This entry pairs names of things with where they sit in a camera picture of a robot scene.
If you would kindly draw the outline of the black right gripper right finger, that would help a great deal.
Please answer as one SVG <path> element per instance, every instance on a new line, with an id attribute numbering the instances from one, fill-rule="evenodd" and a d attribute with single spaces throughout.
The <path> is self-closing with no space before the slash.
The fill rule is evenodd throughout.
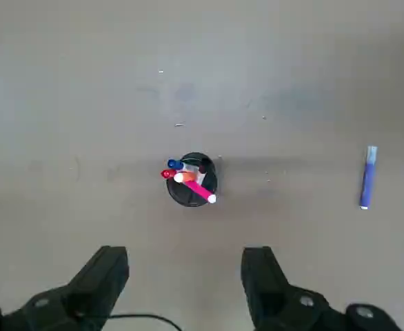
<path id="1" fill-rule="evenodd" d="M 352 303 L 344 312 L 288 282 L 271 248 L 244 248 L 241 280 L 255 330 L 399 330 L 384 310 Z"/>

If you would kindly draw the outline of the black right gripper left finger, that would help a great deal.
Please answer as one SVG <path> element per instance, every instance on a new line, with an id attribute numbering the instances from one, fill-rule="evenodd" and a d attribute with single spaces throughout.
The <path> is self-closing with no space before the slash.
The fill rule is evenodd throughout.
<path id="1" fill-rule="evenodd" d="M 102 330 L 129 278 L 123 246 L 102 246 L 73 279 L 4 314 L 0 330 Z"/>

